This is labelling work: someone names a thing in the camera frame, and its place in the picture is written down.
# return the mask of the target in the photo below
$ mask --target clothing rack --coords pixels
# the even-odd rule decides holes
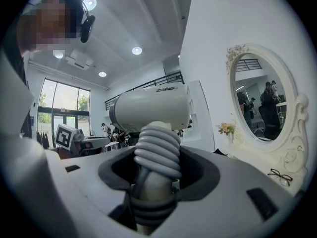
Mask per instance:
[[[43,146],[44,149],[52,149],[55,148],[55,133],[50,129],[38,129],[36,132],[36,140]]]

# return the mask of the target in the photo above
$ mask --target air conditioner unit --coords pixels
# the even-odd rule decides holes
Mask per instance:
[[[73,50],[70,56],[66,56],[66,60],[68,64],[82,70],[88,70],[94,62],[77,50]]]

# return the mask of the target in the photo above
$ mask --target ornate white mirror frame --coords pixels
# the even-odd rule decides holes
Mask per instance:
[[[245,54],[255,54],[265,59],[274,68],[284,87],[287,116],[280,135],[271,142],[264,142],[251,132],[245,120],[242,119],[241,109],[237,105],[235,68],[237,62]],[[256,154],[260,159],[265,159],[275,164],[276,167],[283,168],[291,174],[296,173],[304,178],[307,172],[305,164],[308,155],[305,132],[305,121],[308,119],[305,107],[308,105],[308,98],[304,94],[298,95],[293,77],[285,63],[271,50],[262,46],[242,44],[227,48],[226,65],[231,93],[230,99],[238,131],[238,136],[235,137],[240,139],[236,140],[235,138],[235,142],[243,150]]]

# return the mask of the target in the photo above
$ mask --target black frame of window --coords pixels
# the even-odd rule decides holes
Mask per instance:
[[[76,86],[72,86],[72,85],[68,85],[68,84],[64,84],[64,83],[61,83],[61,82],[58,82],[58,81],[55,81],[55,80],[51,80],[51,79],[49,79],[49,78],[44,78],[44,81],[43,81],[43,84],[42,84],[42,87],[41,87],[41,91],[40,91],[40,96],[39,96],[38,103],[40,103],[40,98],[41,98],[42,89],[43,89],[45,80],[48,80],[48,81],[51,81],[51,82],[55,82],[55,83],[56,83],[56,86],[55,86],[55,89],[54,89],[52,107],[51,107],[51,108],[49,108],[49,107],[38,107],[38,114],[39,114],[39,113],[51,114],[51,129],[52,129],[52,130],[54,129],[54,116],[61,116],[61,117],[63,117],[63,124],[66,124],[67,116],[69,116],[69,117],[75,116],[75,127],[76,127],[76,129],[77,129],[77,128],[78,128],[78,116],[87,116],[87,117],[89,117],[89,111],[80,111],[80,110],[78,110],[79,91],[80,91],[80,90],[84,90],[84,91],[89,92],[89,99],[88,99],[88,104],[87,104],[87,105],[88,105],[87,108],[88,108],[88,110],[89,110],[90,94],[91,94],[90,90],[87,90],[87,89],[84,89],[84,88],[80,88],[80,87],[76,87]],[[78,89],[78,92],[77,92],[76,110],[53,108],[57,84],[67,85],[67,86],[74,87],[74,88],[77,88],[77,89]],[[36,130],[37,130],[37,131],[38,131],[38,123],[39,123],[39,121],[38,121],[38,119],[37,119],[37,122],[36,122]]]

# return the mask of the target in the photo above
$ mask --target headphones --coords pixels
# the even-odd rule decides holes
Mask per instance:
[[[82,43],[85,43],[89,39],[96,17],[93,15],[89,15],[88,9],[84,3],[83,3],[83,6],[85,7],[84,11],[87,18],[84,21],[84,23],[81,24],[80,40]]]

